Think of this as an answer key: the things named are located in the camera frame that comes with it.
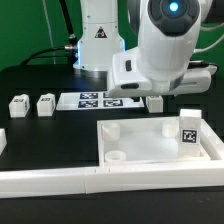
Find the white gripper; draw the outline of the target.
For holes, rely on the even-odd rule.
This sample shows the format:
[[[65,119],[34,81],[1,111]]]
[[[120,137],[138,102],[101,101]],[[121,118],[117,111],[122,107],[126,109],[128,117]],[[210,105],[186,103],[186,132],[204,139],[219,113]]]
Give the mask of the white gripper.
[[[213,63],[191,61],[182,50],[133,48],[112,57],[107,91],[111,98],[201,93],[217,70]]]

